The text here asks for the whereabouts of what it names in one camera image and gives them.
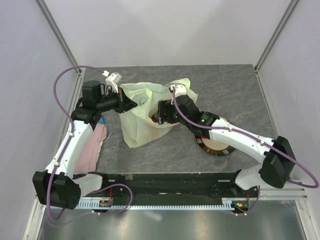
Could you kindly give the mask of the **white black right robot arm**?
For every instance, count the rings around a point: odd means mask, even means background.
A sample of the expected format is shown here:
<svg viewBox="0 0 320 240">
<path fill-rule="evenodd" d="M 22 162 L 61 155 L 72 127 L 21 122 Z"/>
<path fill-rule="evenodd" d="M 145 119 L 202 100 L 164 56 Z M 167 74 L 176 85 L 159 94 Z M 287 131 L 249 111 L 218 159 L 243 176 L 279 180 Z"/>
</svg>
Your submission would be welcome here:
<svg viewBox="0 0 320 240">
<path fill-rule="evenodd" d="M 254 158 L 258 165 L 237 171 L 235 180 L 229 184 L 235 197 L 262 183 L 283 188 L 295 166 L 290 160 L 295 155 L 285 137 L 272 139 L 245 131 L 216 114 L 200 111 L 187 95 L 158 101 L 154 121 L 160 125 L 180 123 L 196 137 L 222 142 Z"/>
</svg>

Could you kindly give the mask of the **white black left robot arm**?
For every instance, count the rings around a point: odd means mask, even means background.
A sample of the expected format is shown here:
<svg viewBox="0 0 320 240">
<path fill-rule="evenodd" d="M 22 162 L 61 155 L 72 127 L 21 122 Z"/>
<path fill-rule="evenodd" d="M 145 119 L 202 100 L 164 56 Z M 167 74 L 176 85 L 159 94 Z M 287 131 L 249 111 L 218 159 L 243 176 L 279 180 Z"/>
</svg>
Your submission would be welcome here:
<svg viewBox="0 0 320 240">
<path fill-rule="evenodd" d="M 91 193 L 104 197 L 109 193 L 110 185 L 104 181 L 102 173 L 89 171 L 74 178 L 81 151 L 102 113 L 115 111 L 122 114 L 138 105 L 125 95 L 121 87 L 117 92 L 108 90 L 103 94 L 105 87 L 105 84 L 96 80 L 83 84 L 82 97 L 71 113 L 71 122 L 57 153 L 44 171 L 37 171 L 33 175 L 32 182 L 42 205 L 73 210 L 82 197 Z"/>
</svg>

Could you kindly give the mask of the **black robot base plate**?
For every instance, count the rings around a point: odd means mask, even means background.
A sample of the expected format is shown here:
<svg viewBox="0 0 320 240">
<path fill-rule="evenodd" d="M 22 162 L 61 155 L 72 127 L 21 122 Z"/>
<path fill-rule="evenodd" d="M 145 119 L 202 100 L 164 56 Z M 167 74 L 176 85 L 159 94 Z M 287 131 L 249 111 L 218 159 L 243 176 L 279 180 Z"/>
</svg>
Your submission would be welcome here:
<svg viewBox="0 0 320 240">
<path fill-rule="evenodd" d="M 89 197 L 106 197 L 121 203 L 205 203 L 223 199 L 252 200 L 258 187 L 242 190 L 235 184 L 234 172 L 222 173 L 130 173 L 102 175 L 102 187 L 111 187 Z"/>
</svg>

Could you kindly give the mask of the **green avocado print plastic bag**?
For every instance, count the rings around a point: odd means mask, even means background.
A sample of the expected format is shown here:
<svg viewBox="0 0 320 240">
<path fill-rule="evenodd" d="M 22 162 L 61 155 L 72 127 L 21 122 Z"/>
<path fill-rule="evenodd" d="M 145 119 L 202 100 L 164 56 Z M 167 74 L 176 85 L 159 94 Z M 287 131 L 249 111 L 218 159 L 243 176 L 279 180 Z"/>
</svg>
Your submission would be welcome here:
<svg viewBox="0 0 320 240">
<path fill-rule="evenodd" d="M 120 85 L 125 95 L 137 103 L 137 107 L 119 115 L 123 138 L 130 148 L 137 148 L 155 141 L 178 125 L 177 123 L 159 125 L 151 119 L 158 111 L 158 101 L 172 100 L 172 93 L 169 90 L 171 85 L 184 85 L 187 95 L 194 102 L 198 100 L 198 95 L 191 90 L 191 82 L 188 78 L 174 80 L 165 85 L 151 82 Z"/>
</svg>

